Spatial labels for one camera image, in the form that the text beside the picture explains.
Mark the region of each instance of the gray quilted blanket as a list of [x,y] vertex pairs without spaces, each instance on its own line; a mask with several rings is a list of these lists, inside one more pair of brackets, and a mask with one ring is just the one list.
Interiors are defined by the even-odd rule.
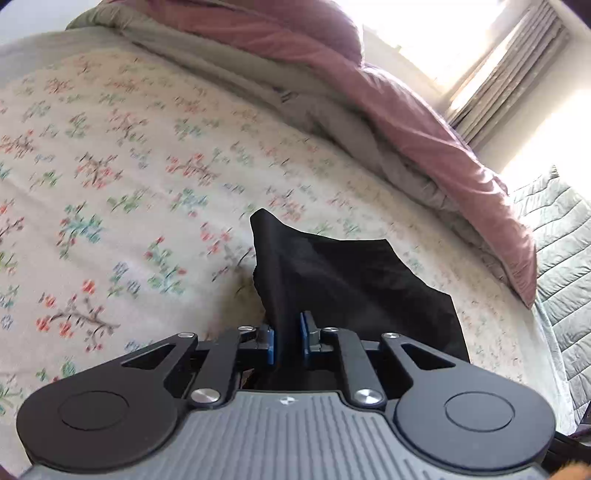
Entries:
[[591,400],[591,206],[555,167],[512,198],[534,231],[537,306],[556,336],[579,422]]

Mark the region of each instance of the floral print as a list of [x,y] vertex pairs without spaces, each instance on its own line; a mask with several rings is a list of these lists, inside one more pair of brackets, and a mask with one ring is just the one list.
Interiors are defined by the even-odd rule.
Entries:
[[529,312],[327,141],[147,53],[64,59],[0,98],[0,437],[47,382],[179,331],[259,323],[259,208],[318,235],[387,238],[452,296],[472,361],[528,381],[515,324]]

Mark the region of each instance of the folded comforter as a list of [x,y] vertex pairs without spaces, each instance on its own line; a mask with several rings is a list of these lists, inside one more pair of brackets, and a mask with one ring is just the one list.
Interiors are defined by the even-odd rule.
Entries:
[[[439,212],[503,279],[498,259],[531,307],[534,239],[513,214],[506,187],[403,84],[268,18],[194,3],[112,1],[81,15],[70,28],[114,28],[185,67],[201,73],[209,69],[217,82],[266,104],[298,128],[329,137],[367,168]],[[199,49],[207,66],[188,54],[186,36],[176,36],[162,24],[196,34],[191,47]],[[151,29],[159,29],[170,42],[154,42]]]

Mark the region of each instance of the window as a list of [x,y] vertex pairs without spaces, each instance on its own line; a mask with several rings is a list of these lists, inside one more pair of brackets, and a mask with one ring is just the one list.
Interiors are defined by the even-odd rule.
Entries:
[[507,27],[499,16],[510,1],[337,0],[441,91],[450,89],[498,39],[491,30],[495,23],[502,24],[497,30]]

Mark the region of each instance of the curtain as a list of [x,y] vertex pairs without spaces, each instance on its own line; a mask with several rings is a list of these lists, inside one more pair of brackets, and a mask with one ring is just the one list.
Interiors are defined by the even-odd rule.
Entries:
[[472,147],[496,125],[557,57],[569,32],[546,0],[535,0],[520,22],[452,96],[446,118]]

